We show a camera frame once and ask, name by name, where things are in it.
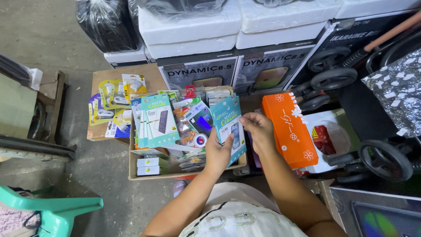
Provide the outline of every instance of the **foot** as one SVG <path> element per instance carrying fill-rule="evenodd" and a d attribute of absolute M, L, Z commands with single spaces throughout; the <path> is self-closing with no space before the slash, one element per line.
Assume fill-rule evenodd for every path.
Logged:
<path fill-rule="evenodd" d="M 183 191 L 186 187 L 187 187 L 186 181 L 184 181 L 184 180 L 178 180 L 174 184 L 174 189 L 173 189 L 174 197 L 176 197 L 177 195 L 179 195 L 180 192 Z"/>

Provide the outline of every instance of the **plastic bag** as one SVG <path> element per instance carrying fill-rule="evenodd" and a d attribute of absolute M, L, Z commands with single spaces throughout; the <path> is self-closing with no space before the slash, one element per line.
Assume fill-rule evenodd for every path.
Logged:
<path fill-rule="evenodd" d="M 276 7 L 278 5 L 285 5 L 294 0 L 256 0 L 259 3 L 263 3 L 265 7 Z"/>
<path fill-rule="evenodd" d="M 29 68 L 0 54 L 0 73 L 19 82 L 23 86 L 31 85 L 32 76 Z"/>
<path fill-rule="evenodd" d="M 137 5 L 136 0 L 128 0 L 128 4 L 129 4 L 130 17 L 133 22 L 134 31 L 136 31 L 136 34 L 139 37 L 140 42 L 143 43 L 143 38 L 139 31 L 139 5 Z"/>
<path fill-rule="evenodd" d="M 103 53 L 139 50 L 127 0 L 77 0 L 80 27 Z"/>
<path fill-rule="evenodd" d="M 139 7 L 164 20 L 218 15 L 224 2 L 225 0 L 137 0 Z"/>

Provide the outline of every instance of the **woman's right hand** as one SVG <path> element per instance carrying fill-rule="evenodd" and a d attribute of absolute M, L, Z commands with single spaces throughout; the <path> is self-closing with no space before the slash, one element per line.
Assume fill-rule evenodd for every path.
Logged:
<path fill-rule="evenodd" d="M 253 149 L 262 157 L 263 154 L 277 152 L 273 123 L 259 113 L 246 113 L 240 118 L 241 124 L 253 138 Z"/>

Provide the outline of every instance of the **woman's left hand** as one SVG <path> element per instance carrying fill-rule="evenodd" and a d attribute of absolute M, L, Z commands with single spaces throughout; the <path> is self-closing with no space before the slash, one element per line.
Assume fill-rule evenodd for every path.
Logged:
<path fill-rule="evenodd" d="M 230 134 L 225 140 L 224 145 L 219 144 L 215 128 L 212 129 L 209 139 L 206 142 L 206 165 L 205 172 L 218 177 L 222 175 L 229 164 L 231 158 L 231 149 L 234 142 L 234 133 Z"/>

